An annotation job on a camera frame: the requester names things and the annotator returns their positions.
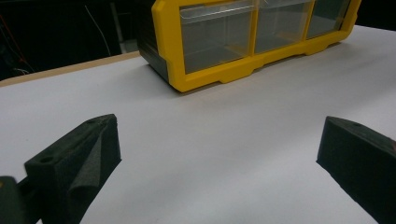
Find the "white table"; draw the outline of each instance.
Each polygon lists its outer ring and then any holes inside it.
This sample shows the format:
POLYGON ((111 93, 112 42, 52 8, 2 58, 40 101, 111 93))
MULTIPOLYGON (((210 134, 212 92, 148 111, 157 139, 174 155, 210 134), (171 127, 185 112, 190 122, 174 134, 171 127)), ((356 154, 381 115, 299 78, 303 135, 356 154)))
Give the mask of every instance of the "white table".
POLYGON ((0 175, 81 122, 114 113, 123 161, 82 223, 375 221, 316 164, 326 116, 396 138, 396 33, 180 94, 142 58, 0 88, 0 175))

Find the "wire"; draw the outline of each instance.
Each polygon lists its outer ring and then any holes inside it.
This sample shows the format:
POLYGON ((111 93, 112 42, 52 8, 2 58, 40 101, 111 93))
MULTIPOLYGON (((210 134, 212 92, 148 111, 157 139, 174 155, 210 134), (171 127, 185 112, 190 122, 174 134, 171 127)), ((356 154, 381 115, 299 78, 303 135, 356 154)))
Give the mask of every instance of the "wire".
POLYGON ((29 72, 28 72, 28 71, 26 71, 26 70, 24 70, 24 69, 20 69, 20 68, 14 68, 14 70, 15 70, 15 71, 20 71, 20 72, 22 72, 24 75, 27 75, 27 74, 29 74, 29 72))
POLYGON ((107 44, 107 41, 106 41, 105 36, 104 36, 103 33, 102 33, 102 30, 100 29, 98 23, 96 23, 96 20, 93 18, 92 14, 91 14, 91 12, 90 12, 90 10, 88 9, 87 6, 85 6, 85 9, 87 9, 88 15, 90 15, 90 17, 91 17, 93 23, 95 24, 96 28, 99 30, 99 32, 100 32, 100 34, 101 34, 101 36, 102 36, 102 38, 103 38, 103 41, 105 42, 105 45, 106 45, 106 48, 107 48, 108 56, 111 56, 110 49, 108 48, 108 44, 107 44))
MULTIPOLYGON (((1 15, 0 15, 0 20, 3 22, 5 28, 7 29, 7 32, 10 34, 12 40, 14 41, 14 44, 16 45, 15 40, 14 40, 14 37, 12 36, 12 34, 11 34, 11 32, 9 31, 8 27, 6 26, 6 22, 4 21, 4 19, 3 19, 3 17, 2 17, 1 15)), ((20 55, 19 53, 17 53, 17 52, 14 50, 14 48, 12 48, 11 44, 10 44, 9 41, 8 41, 8 38, 7 38, 6 34, 4 33, 2 24, 0 24, 0 32, 1 32, 1 34, 3 35, 3 38, 5 39, 5 41, 6 41, 7 45, 8 45, 8 47, 9 47, 9 49, 11 50, 11 52, 12 52, 13 54, 15 54, 15 56, 17 56, 17 58, 18 58, 18 60, 20 60, 20 62, 25 63, 25 64, 32 70, 32 72, 35 72, 35 69, 33 69, 32 66, 31 66, 28 62, 26 62, 26 60, 25 60, 24 57, 23 57, 23 54, 20 55)))

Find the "dark background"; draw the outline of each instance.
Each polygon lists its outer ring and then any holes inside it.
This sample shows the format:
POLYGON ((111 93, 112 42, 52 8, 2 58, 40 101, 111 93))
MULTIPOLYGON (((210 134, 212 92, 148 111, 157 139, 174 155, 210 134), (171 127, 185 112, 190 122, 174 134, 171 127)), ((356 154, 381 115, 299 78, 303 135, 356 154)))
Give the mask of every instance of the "dark background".
MULTIPOLYGON (((134 0, 0 0, 0 28, 5 31, 6 25, 13 37, 0 33, 0 80, 23 75, 10 67, 33 73, 121 54, 111 3, 122 38, 135 39, 134 0)), ((362 0, 357 24, 395 31, 391 6, 390 0, 362 0)))

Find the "white surface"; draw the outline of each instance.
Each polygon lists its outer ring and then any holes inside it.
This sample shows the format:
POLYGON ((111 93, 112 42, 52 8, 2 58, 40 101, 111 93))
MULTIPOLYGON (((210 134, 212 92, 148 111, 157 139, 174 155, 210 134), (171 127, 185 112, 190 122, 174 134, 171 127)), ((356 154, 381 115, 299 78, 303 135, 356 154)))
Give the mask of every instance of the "white surface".
POLYGON ((142 58, 0 88, 0 175, 114 113, 123 161, 82 223, 375 223, 316 164, 326 116, 396 138, 396 33, 180 94, 142 58))

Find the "yellow plastic frame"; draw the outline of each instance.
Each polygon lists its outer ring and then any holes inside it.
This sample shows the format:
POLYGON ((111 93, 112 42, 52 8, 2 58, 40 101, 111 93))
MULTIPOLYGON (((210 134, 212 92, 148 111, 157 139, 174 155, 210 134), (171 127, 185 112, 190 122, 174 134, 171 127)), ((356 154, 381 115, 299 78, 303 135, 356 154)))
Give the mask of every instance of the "yellow plastic frame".
POLYGON ((151 11, 154 19, 155 35, 158 51, 166 60, 169 84, 179 91, 189 91, 209 83, 227 83, 253 73, 267 63, 288 58, 293 55, 311 55, 325 50, 329 45, 347 38, 357 19, 361 0, 351 0, 346 16, 339 31, 315 38, 306 39, 309 20, 312 17, 315 1, 312 1, 307 15, 302 41, 280 49, 274 49, 261 54, 254 53, 255 36, 259 10, 252 13, 252 29, 250 34, 249 55, 246 58, 220 64, 186 75, 181 36, 180 7, 197 4, 227 2, 221 0, 157 0, 151 11))

